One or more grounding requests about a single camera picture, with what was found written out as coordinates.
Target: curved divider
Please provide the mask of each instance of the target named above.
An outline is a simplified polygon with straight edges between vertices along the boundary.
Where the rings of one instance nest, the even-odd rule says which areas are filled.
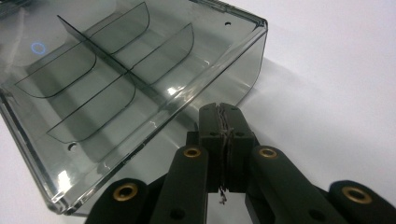
[[[79,43],[15,85],[28,95],[49,98],[89,73],[96,65],[96,55]]]
[[[189,23],[133,66],[131,71],[149,85],[164,77],[190,54],[194,32]]]
[[[136,89],[130,73],[118,77],[88,102],[48,131],[63,142],[83,141],[114,119],[134,99]]]
[[[146,3],[141,3],[94,33],[90,40],[113,54],[145,33],[148,27],[149,11]]]

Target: transparent plastic box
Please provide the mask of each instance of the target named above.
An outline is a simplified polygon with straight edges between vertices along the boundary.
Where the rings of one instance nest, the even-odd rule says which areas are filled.
[[[8,2],[1,112],[59,214],[131,175],[140,150],[171,158],[199,107],[236,105],[260,72],[267,22],[218,1]]]

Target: white surface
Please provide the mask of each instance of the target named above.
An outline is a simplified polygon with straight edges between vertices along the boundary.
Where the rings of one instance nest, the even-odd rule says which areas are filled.
[[[396,2],[227,3],[269,22],[261,75],[241,104],[261,143],[319,187],[351,179],[396,205]],[[84,221],[46,208],[3,121],[0,150],[0,223]],[[209,205],[209,220],[248,220],[238,206]]]

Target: brass insert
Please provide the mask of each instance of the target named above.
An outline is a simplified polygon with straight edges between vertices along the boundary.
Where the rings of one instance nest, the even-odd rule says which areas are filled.
[[[119,202],[125,202],[132,199],[137,194],[137,185],[134,183],[126,183],[114,190],[113,198]]]
[[[191,147],[184,150],[184,155],[188,158],[196,158],[201,155],[201,151],[198,148]]]
[[[260,155],[267,159],[274,159],[277,157],[277,153],[275,150],[271,148],[262,148],[259,151]]]
[[[356,187],[350,187],[350,186],[343,187],[342,191],[350,201],[355,203],[367,204],[373,201],[372,197],[368,193]]]

